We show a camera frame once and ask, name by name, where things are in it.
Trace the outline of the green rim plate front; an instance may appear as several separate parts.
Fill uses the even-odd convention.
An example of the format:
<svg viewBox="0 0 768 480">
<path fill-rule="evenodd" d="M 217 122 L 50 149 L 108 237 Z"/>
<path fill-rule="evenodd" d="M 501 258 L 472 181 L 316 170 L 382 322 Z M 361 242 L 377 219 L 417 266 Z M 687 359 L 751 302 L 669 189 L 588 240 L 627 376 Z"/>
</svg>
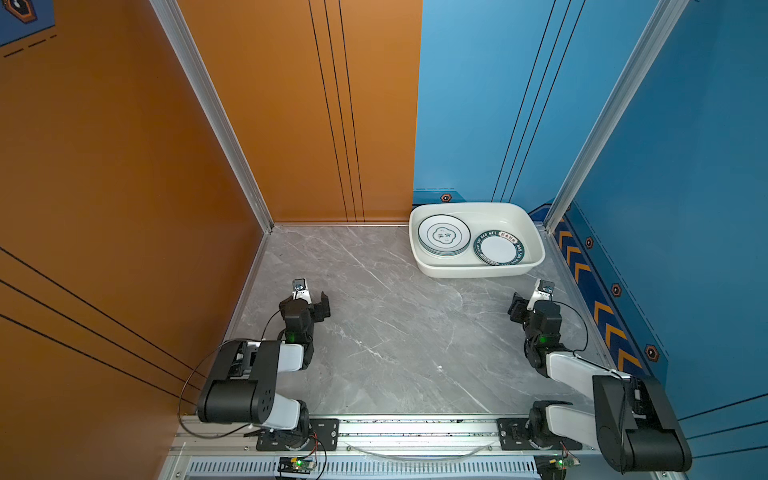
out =
<svg viewBox="0 0 768 480">
<path fill-rule="evenodd" d="M 473 243 L 475 255 L 490 266 L 519 264 L 525 256 L 525 247 L 515 235 L 503 230 L 487 230 Z"/>
</svg>

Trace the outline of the white flower outline plate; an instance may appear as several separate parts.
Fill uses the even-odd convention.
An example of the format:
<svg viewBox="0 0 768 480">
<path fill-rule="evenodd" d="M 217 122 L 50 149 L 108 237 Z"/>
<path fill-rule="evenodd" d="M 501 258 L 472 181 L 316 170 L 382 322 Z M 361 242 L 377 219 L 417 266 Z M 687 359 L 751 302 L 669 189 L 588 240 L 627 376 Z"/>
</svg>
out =
<svg viewBox="0 0 768 480">
<path fill-rule="evenodd" d="M 420 245 L 436 256 L 455 256 L 464 252 L 472 238 L 469 226 L 452 215 L 431 215 L 417 229 Z"/>
</svg>

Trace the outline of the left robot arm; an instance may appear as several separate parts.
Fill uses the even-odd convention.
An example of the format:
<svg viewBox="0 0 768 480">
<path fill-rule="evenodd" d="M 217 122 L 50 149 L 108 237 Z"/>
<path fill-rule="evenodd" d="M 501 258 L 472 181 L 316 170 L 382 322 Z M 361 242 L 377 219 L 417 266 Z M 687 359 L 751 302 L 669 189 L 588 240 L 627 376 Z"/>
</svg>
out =
<svg viewBox="0 0 768 480">
<path fill-rule="evenodd" d="M 225 342 L 198 397 L 196 415 L 204 423 L 243 423 L 269 431 L 309 435 L 306 403 L 277 392 L 278 376 L 307 369 L 314 355 L 317 323 L 331 316 L 324 293 L 318 302 L 306 289 L 280 302 L 285 328 L 274 340 Z"/>
</svg>

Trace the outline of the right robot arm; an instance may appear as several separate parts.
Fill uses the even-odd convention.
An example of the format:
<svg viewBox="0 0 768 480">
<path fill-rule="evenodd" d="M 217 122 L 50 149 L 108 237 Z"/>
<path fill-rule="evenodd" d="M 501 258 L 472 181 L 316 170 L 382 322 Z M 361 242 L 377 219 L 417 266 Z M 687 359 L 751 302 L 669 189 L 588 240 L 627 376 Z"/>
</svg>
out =
<svg viewBox="0 0 768 480">
<path fill-rule="evenodd" d="M 562 401 L 537 401 L 527 431 L 533 445 L 562 447 L 566 440 L 600 452 L 615 471 L 687 472 L 693 455 L 660 381 L 604 367 L 561 342 L 562 304 L 547 285 L 531 298 L 513 296 L 510 320 L 522 326 L 523 351 L 541 376 L 588 398 L 588 413 Z"/>
</svg>

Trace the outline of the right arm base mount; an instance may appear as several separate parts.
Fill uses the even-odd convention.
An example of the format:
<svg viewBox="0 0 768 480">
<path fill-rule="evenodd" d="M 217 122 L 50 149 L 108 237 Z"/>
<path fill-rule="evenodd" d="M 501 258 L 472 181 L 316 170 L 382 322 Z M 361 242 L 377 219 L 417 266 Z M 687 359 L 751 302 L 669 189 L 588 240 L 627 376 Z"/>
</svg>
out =
<svg viewBox="0 0 768 480">
<path fill-rule="evenodd" d="M 527 417 L 497 418 L 496 427 L 503 451 L 581 451 L 583 449 L 581 443 L 564 437 L 535 439 Z"/>
</svg>

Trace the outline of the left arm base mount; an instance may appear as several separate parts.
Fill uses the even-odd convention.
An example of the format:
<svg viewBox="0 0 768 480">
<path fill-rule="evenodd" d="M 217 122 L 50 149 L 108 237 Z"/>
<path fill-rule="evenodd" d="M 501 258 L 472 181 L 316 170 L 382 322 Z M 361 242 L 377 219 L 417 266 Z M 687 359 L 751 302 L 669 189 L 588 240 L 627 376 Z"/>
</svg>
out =
<svg viewBox="0 0 768 480">
<path fill-rule="evenodd" d="M 309 452 L 317 447 L 321 453 L 337 449 L 340 420 L 333 417 L 301 418 L 292 430 L 263 428 L 256 449 L 260 452 Z"/>
</svg>

